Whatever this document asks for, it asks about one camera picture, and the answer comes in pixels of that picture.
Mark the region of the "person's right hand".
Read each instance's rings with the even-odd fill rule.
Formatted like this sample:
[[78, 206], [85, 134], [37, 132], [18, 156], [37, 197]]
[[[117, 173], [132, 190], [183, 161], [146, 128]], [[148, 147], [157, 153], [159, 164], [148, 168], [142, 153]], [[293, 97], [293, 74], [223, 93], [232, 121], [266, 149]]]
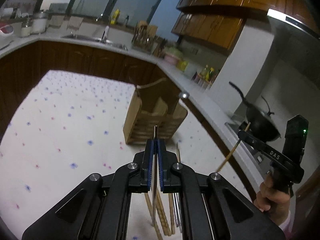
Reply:
[[261, 211], [267, 212], [270, 220], [280, 226], [289, 217], [290, 195], [273, 188], [273, 179], [270, 174], [260, 184], [253, 204]]

